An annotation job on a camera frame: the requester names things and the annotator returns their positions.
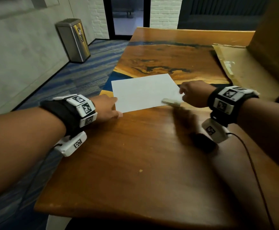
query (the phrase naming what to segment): cardboard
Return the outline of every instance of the cardboard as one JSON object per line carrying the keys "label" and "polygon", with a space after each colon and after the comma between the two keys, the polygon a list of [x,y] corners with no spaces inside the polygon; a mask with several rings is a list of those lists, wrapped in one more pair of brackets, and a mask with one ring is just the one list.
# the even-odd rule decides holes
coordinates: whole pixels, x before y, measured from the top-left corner
{"label": "cardboard", "polygon": [[246,47],[219,44],[213,47],[234,85],[255,89],[264,100],[276,100],[279,96],[279,81],[256,61]]}
{"label": "cardboard", "polygon": [[270,0],[247,49],[279,80],[279,0]]}

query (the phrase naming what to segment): black wrist strap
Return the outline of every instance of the black wrist strap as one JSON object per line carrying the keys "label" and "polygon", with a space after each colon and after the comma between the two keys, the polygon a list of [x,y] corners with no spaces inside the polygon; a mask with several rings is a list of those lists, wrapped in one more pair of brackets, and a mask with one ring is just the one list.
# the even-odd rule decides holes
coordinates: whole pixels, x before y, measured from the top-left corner
{"label": "black wrist strap", "polygon": [[[227,91],[220,95],[219,93],[223,89]],[[233,95],[226,97],[227,92],[231,92]],[[215,89],[208,98],[208,106],[212,110],[211,118],[225,127],[230,123],[236,123],[241,106],[249,98],[259,98],[259,96],[253,90],[238,86]]]}
{"label": "black wrist strap", "polygon": [[79,126],[80,116],[76,107],[66,100],[42,101],[40,107],[57,116],[64,123],[66,127],[65,136],[70,135],[73,138],[81,132]]}

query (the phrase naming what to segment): small object in hand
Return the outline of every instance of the small object in hand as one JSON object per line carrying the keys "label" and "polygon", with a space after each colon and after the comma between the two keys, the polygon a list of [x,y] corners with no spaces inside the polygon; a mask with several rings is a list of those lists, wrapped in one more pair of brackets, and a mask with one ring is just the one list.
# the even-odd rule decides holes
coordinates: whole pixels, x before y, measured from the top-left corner
{"label": "small object in hand", "polygon": [[169,98],[163,98],[162,103],[167,104],[171,107],[180,107],[181,102]]}

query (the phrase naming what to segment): blue carpet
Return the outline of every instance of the blue carpet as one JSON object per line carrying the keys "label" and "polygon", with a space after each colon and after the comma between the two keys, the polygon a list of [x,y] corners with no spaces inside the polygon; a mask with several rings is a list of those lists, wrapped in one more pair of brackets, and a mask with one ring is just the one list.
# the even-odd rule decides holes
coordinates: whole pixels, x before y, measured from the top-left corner
{"label": "blue carpet", "polygon": [[[98,95],[121,57],[128,41],[95,40],[91,57],[83,64],[69,63],[18,109],[39,105],[42,100],[73,93],[86,97]],[[44,230],[47,215],[35,213],[34,203],[62,156],[51,151],[17,184],[0,196],[0,230]]]}

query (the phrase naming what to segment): black door frame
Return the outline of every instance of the black door frame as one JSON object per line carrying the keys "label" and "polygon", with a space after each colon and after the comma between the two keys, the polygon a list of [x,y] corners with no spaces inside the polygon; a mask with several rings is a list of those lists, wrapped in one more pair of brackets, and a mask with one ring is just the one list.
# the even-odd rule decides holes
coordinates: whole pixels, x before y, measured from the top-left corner
{"label": "black door frame", "polygon": [[[131,35],[116,35],[114,28],[113,12],[111,0],[103,0],[105,16],[107,21],[107,29],[110,39],[130,40]],[[144,0],[144,23],[143,27],[150,27],[150,5],[151,0]]]}

